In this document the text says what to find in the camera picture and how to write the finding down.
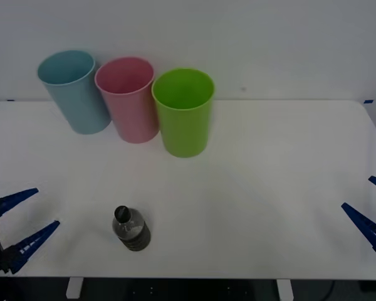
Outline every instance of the table leg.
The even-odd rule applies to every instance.
[[[83,277],[70,277],[68,282],[66,296],[67,299],[79,299],[81,295],[81,288]]]
[[[278,294],[281,301],[293,301],[294,294],[290,279],[277,279]]]

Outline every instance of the floor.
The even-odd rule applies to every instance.
[[[332,294],[324,299],[332,282],[329,280],[293,280],[295,301],[376,301],[376,282],[335,282]],[[0,278],[0,291],[7,301],[63,301],[67,278]],[[86,278],[81,301],[192,300],[199,295],[208,300],[278,301],[276,282],[272,280],[156,280]]]

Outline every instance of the bottle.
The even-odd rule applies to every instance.
[[[139,211],[119,206],[114,211],[113,230],[131,251],[140,251],[150,243],[150,231]]]

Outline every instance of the plastic cup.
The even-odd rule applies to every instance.
[[[141,58],[109,61],[97,71],[100,89],[120,137],[130,143],[149,141],[159,132],[156,106],[150,89],[152,65]]]
[[[174,69],[154,82],[160,131],[170,154],[193,157],[206,148],[213,93],[210,76],[195,69]]]
[[[110,115],[95,86],[95,60],[84,51],[68,50],[45,59],[38,77],[57,103],[71,128],[94,134],[110,123]]]

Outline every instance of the white table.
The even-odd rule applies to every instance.
[[[61,224],[17,276],[376,279],[376,254],[340,208],[376,222],[376,129],[351,101],[214,102],[207,149],[168,154],[160,134],[78,135],[52,102],[0,103],[0,196],[40,193],[0,218],[3,246]],[[114,209],[152,241],[128,251]]]

